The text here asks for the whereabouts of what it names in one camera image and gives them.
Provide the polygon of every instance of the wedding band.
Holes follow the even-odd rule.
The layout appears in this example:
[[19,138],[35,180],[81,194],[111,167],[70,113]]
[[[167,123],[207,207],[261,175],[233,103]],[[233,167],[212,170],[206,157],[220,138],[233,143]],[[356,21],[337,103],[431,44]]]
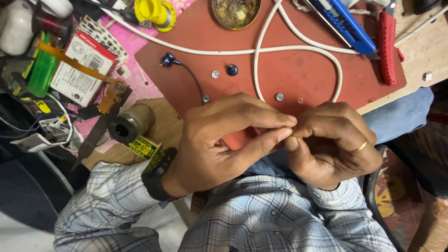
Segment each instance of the wedding band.
[[352,150],[352,151],[350,151],[350,153],[354,153],[354,152],[358,152],[358,151],[360,151],[360,150],[362,150],[366,145],[367,145],[367,142],[368,142],[369,140],[366,140],[361,146],[359,146],[356,150]]

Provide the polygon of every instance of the blue knob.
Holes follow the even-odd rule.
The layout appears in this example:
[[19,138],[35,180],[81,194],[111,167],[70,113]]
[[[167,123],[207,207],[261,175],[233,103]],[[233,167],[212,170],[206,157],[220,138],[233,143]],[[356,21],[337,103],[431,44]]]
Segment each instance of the blue knob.
[[230,76],[235,76],[238,73],[238,67],[235,66],[234,64],[230,64],[227,67],[227,74]]

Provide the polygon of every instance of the black wristwatch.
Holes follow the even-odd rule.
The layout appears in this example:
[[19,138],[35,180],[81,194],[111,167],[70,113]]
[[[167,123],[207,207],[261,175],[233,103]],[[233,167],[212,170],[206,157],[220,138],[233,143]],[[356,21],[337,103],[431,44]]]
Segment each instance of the black wristwatch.
[[158,201],[171,202],[175,200],[180,200],[181,198],[173,197],[169,195],[165,189],[162,187],[162,175],[168,170],[171,162],[177,154],[177,149],[170,147],[165,150],[165,156],[162,161],[154,168],[154,170],[149,172],[143,172],[142,182],[148,190],[149,195]]

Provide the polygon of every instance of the hand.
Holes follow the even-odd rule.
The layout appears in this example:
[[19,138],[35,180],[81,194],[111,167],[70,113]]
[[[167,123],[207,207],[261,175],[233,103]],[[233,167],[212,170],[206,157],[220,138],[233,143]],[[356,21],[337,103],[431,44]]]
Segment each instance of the hand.
[[340,182],[369,174],[382,164],[375,133],[348,104],[325,102],[297,120],[284,143],[289,167],[304,183],[332,191]]
[[[162,186],[169,195],[181,197],[236,178],[290,136],[296,123],[295,117],[245,93],[190,109],[179,151],[162,176]],[[217,144],[224,135],[249,126],[270,130],[236,151]]]

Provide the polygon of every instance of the yellow solder spool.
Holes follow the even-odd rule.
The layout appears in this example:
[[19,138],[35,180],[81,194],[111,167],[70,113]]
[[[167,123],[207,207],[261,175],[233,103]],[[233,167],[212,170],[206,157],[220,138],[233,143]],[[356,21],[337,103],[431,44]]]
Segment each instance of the yellow solder spool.
[[135,15],[140,22],[149,20],[162,32],[170,31],[176,22],[176,11],[168,1],[135,0]]

